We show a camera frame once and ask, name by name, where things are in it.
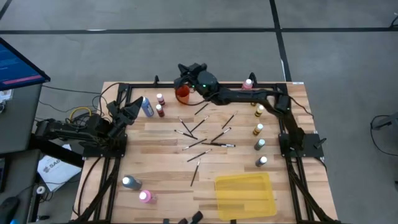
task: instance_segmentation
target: orange paint cup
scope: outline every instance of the orange paint cup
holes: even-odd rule
[[[189,101],[189,86],[183,85],[180,88],[178,88],[175,93],[177,95],[177,98],[181,102],[188,103],[188,101]]]

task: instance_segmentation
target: bottle cap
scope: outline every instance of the bottle cap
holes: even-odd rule
[[[262,156],[262,157],[260,158],[260,162],[261,162],[262,164],[265,164],[265,163],[267,162],[267,157]]]
[[[124,183],[124,184],[129,184],[129,183],[130,183],[130,178],[128,178],[128,177],[123,177],[122,183]]]
[[[260,145],[260,146],[265,145],[265,143],[266,143],[266,141],[265,141],[264,139],[260,139],[260,140],[259,140],[259,145]]]
[[[146,194],[145,192],[141,192],[141,193],[139,194],[139,198],[140,198],[141,200],[145,200],[145,199],[147,198],[147,194]]]

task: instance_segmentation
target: wooden table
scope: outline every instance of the wooden table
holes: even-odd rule
[[[105,83],[103,89],[111,84],[111,82]],[[305,86],[302,83],[287,83],[287,86],[289,95],[309,110]],[[272,182],[277,214],[273,217],[237,220],[238,223],[295,223],[285,159],[280,155],[277,140],[279,125],[275,116],[265,111],[257,118],[254,116],[256,108],[249,103],[231,103],[227,106],[209,104],[194,116],[195,112],[203,105],[181,105],[175,99],[174,90],[171,88],[133,89],[132,101],[144,96],[150,100],[154,108],[157,104],[157,93],[164,95],[165,117],[160,118],[155,112],[152,118],[147,118],[141,111],[135,123],[127,127],[128,144],[126,155],[121,160],[112,223],[162,223],[164,218],[169,218],[171,223],[177,223],[182,218],[192,217],[197,211],[201,211],[204,215],[201,223],[228,223],[218,218],[215,178],[221,175],[255,172],[268,172]],[[116,95],[117,85],[111,87],[103,96],[110,102],[116,99]],[[197,93],[190,95],[190,103],[199,102],[202,99]],[[227,127],[232,127],[232,130],[220,137],[218,141],[235,144],[236,147],[225,148],[199,144],[182,151],[183,147],[196,142],[196,140],[174,132],[174,129],[186,132],[178,120],[178,116],[192,129],[203,118],[210,115],[193,134],[198,139],[212,139],[221,132],[222,125],[235,111],[238,111],[237,115],[227,125]],[[293,103],[292,111],[298,125],[306,133],[312,133],[315,130],[312,117],[303,109]],[[260,135],[254,136],[252,131],[258,123],[262,123],[264,129]],[[253,145],[259,138],[266,140],[266,146],[260,151],[256,151],[253,149]],[[190,187],[197,161],[187,162],[187,160],[210,148],[213,150],[201,157],[195,182]],[[262,167],[256,167],[254,161],[260,156],[266,156],[268,162]],[[91,158],[85,162],[81,175],[82,180],[95,160],[96,158]],[[327,215],[337,219],[325,168],[314,158],[303,158],[303,163],[310,193]],[[99,161],[88,178],[83,192],[82,209],[90,204],[98,191],[102,167],[103,159]],[[141,203],[138,200],[139,191],[122,186],[121,179],[125,175],[132,175],[142,180],[142,189],[157,194],[157,203],[155,205]],[[297,191],[299,192],[302,216],[305,219],[307,216],[303,198],[300,191]],[[75,208],[77,208],[79,192],[76,196]],[[105,217],[107,204],[108,194],[104,196],[102,218]]]

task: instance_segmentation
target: monitor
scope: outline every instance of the monitor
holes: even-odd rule
[[[0,38],[0,91],[49,81],[50,77]]]

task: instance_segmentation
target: paint bottle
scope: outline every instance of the paint bottle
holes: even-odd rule
[[[242,85],[242,90],[251,90],[252,87],[253,81],[251,79],[247,79]]]
[[[152,109],[152,106],[150,105],[150,102],[146,97],[144,97],[144,99],[142,100],[141,108],[142,110],[144,110],[147,117],[151,117],[154,115],[154,110]]]
[[[156,196],[153,193],[150,193],[148,190],[143,190],[139,194],[139,200],[142,203],[156,203]]]
[[[256,127],[254,128],[254,130],[253,130],[253,134],[254,134],[255,136],[259,135],[260,132],[261,132],[261,130],[262,130],[262,128],[263,128],[263,125],[262,125],[262,124],[257,124],[257,126],[256,126]]]
[[[260,117],[260,115],[262,114],[262,111],[264,110],[264,106],[262,106],[262,105],[259,105],[258,107],[257,107],[257,110],[256,110],[256,112],[254,113],[254,115],[256,116],[256,117]]]
[[[267,157],[262,156],[256,161],[256,167],[260,167],[267,162]]]
[[[130,175],[126,175],[122,179],[123,187],[127,187],[133,190],[139,190],[142,187],[142,182],[138,179],[133,178]]]
[[[164,106],[166,104],[164,101],[163,95],[161,93],[158,93],[156,95],[156,98],[160,105]]]
[[[255,145],[254,145],[254,149],[255,150],[260,150],[263,146],[265,146],[266,141],[264,139],[260,139]]]
[[[156,105],[156,111],[157,111],[157,114],[159,114],[159,116],[160,116],[161,118],[164,117],[164,111],[163,111],[163,108],[162,108],[161,105]]]

